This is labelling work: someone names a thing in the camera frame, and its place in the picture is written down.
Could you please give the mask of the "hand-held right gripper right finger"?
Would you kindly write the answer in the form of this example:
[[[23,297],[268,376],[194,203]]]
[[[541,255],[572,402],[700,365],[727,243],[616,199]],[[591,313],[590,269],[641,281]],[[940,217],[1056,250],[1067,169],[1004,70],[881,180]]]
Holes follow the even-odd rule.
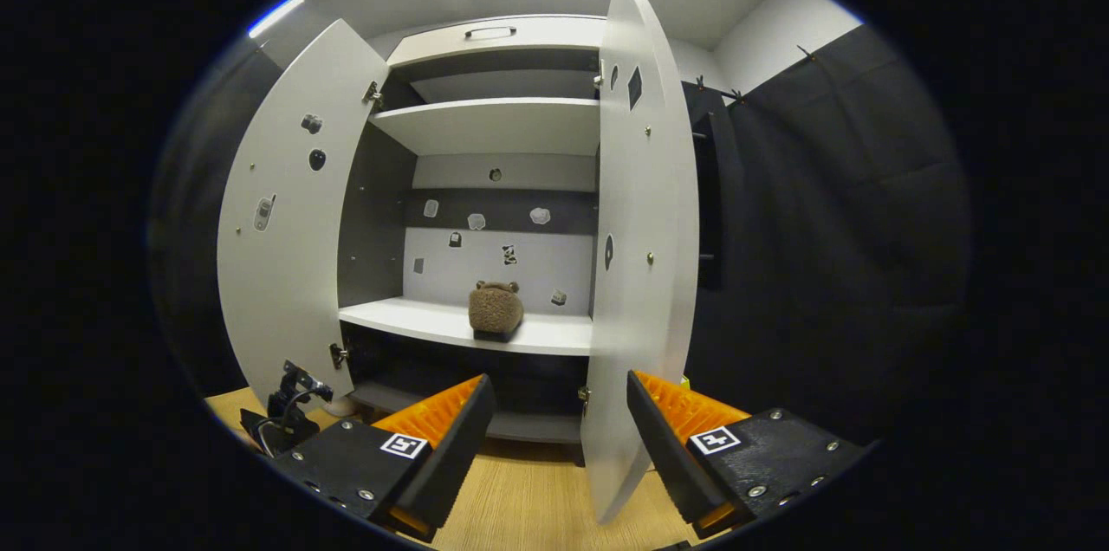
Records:
[[[742,412],[652,374],[625,404],[678,513],[706,539],[776,518],[859,465],[867,448],[780,406]]]

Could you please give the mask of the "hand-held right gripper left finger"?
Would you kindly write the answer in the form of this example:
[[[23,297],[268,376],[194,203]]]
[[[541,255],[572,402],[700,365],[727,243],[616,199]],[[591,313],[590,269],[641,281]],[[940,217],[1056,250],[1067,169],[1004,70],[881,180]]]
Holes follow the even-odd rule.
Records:
[[[366,425],[340,421],[273,457],[291,483],[391,534],[431,542],[496,411],[479,374]]]

